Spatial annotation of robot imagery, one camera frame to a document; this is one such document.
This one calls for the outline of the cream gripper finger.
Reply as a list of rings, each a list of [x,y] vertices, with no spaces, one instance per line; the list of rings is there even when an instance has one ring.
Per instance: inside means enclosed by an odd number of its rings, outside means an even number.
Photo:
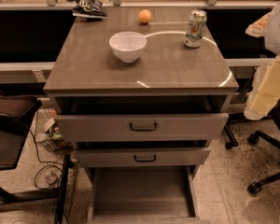
[[[245,30],[245,33],[254,37],[265,36],[269,17],[270,13],[267,13],[257,21],[253,22],[252,24],[249,24]]]
[[[250,120],[266,117],[280,100],[280,57],[256,71],[244,115]]]

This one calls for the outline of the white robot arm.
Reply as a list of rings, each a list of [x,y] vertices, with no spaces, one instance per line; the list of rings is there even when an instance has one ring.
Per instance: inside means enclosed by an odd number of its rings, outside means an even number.
[[[259,120],[268,115],[280,100],[280,1],[272,11],[245,30],[248,35],[265,40],[265,48],[276,58],[257,68],[253,77],[252,91],[248,94],[244,115]]]

